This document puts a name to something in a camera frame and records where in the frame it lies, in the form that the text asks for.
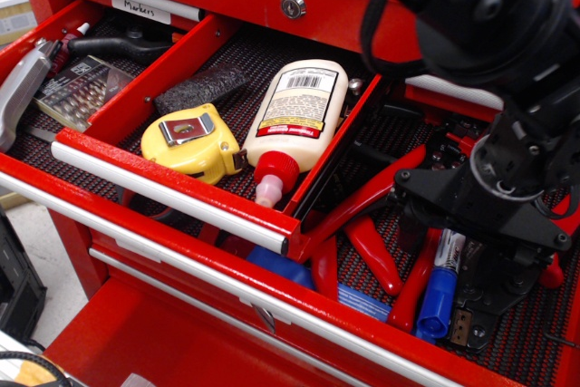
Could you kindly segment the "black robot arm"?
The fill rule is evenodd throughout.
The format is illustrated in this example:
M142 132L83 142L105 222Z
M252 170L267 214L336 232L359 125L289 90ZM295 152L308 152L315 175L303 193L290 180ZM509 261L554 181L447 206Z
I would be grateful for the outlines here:
M362 22L365 62L402 79L431 73L503 101L502 112L456 169L402 169L407 212L544 268L571 238L539 205L579 186L579 13L573 0L398 0L417 19L421 58L391 66L372 52L387 0Z

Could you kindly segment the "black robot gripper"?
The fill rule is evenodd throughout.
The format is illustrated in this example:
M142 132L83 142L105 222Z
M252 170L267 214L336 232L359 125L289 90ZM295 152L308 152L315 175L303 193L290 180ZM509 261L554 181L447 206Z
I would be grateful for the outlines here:
M579 205L579 118L518 118L504 111L455 169L407 169L395 185L408 211L399 219L398 243L419 250L429 227L448 227L506 251L566 251L571 235L541 198L568 189ZM544 269L523 266L494 247L482 257L482 287L490 295L527 295Z

